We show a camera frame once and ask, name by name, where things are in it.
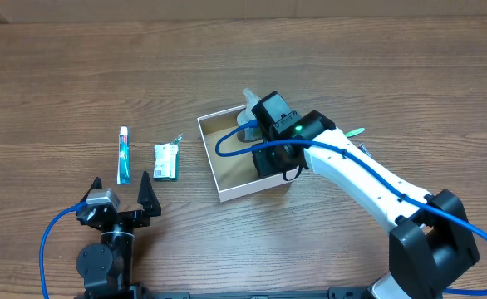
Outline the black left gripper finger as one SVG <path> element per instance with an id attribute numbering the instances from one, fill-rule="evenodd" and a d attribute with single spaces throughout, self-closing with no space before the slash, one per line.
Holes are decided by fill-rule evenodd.
<path id="1" fill-rule="evenodd" d="M 149 216 L 160 216 L 161 206 L 152 188 L 150 176 L 144 171 L 142 174 L 137 202 Z"/>
<path id="2" fill-rule="evenodd" d="M 101 179 L 99 177 L 95 177 L 95 179 L 93 180 L 93 182 L 91 184 L 91 187 L 86 192 L 86 199 L 89 198 L 89 195 L 91 194 L 91 191 L 97 190 L 97 189 L 101 189 L 101 188 L 102 188 Z"/>

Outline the clear soap pump bottle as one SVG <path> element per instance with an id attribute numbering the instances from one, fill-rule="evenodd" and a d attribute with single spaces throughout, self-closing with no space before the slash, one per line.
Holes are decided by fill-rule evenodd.
<path id="1" fill-rule="evenodd" d="M 246 108 L 242 110 L 237 116 L 238 126 L 247 124 L 251 120 L 256 120 L 252 109 L 258 104 L 261 98 L 254 94 L 249 88 L 243 90 L 243 94 L 246 100 Z M 237 133 L 239 141 L 244 143 L 254 142 L 262 138 L 261 130 L 258 127 L 246 128 Z"/>

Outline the green toothbrush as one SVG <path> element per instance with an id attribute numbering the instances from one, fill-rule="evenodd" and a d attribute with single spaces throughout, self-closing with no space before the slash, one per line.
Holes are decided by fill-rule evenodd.
<path id="1" fill-rule="evenodd" d="M 354 137 L 356 135 L 360 135 L 362 134 L 363 132 L 365 131 L 364 128 L 357 128 L 357 129 L 354 129 L 354 130 L 351 130 L 351 131 L 348 131 L 345 136 L 347 138 L 351 138 L 351 137 Z"/>

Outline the blue disposable razor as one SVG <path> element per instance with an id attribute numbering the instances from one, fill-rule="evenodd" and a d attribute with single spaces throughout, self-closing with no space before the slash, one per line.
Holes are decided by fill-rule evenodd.
<path id="1" fill-rule="evenodd" d="M 367 149 L 367 147 L 363 144 L 363 143 L 360 143 L 358 145 L 358 148 L 360 151 L 362 151 L 364 154 L 366 154 L 367 156 L 371 157 L 371 153 L 369 152 L 369 150 Z"/>

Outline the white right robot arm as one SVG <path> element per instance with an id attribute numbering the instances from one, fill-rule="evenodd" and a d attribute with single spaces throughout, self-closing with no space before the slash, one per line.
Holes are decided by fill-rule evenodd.
<path id="1" fill-rule="evenodd" d="M 440 298 L 479 261 L 472 233 L 440 215 L 467 219 L 461 200 L 448 189 L 433 195 L 407 183 L 358 149 L 326 116 L 315 110 L 300 115 L 276 91 L 248 112 L 270 144 L 253 153 L 260 177 L 309 169 L 340 187 L 387 233 L 389 272 L 366 291 L 370 298 Z"/>

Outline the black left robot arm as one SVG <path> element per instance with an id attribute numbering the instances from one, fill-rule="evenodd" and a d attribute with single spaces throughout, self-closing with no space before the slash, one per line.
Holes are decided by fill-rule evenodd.
<path id="1" fill-rule="evenodd" d="M 137 202 L 140 209 L 121 212 L 118 196 L 104 189 L 100 178 L 80 201 L 76 219 L 101 233 L 100 242 L 85 246 L 76 259 L 85 298 L 151 297 L 147 287 L 132 281 L 134 230 L 150 226 L 150 220 L 161 215 L 147 172 L 142 174 Z"/>

